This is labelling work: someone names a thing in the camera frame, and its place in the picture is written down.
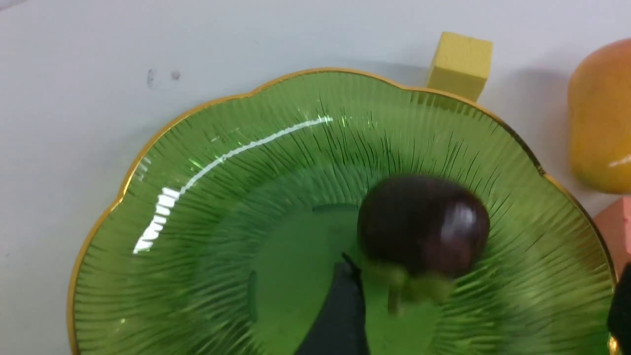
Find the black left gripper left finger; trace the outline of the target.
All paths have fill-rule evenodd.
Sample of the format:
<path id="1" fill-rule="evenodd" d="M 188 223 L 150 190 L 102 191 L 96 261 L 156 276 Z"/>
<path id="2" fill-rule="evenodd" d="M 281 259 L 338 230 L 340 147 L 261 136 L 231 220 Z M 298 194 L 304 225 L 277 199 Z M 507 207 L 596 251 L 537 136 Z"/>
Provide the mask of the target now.
<path id="1" fill-rule="evenodd" d="M 333 281 L 313 325 L 296 355 L 369 355 L 366 301 L 361 268 L 341 254 Z"/>

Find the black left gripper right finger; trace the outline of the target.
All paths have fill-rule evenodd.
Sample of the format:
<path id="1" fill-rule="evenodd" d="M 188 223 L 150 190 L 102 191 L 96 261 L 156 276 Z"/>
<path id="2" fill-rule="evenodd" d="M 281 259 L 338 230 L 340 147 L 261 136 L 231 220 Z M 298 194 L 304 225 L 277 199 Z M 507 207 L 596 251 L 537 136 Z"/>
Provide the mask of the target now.
<path id="1" fill-rule="evenodd" d="M 620 355 L 631 353 L 631 265 L 626 264 L 614 290 L 607 328 Z"/>

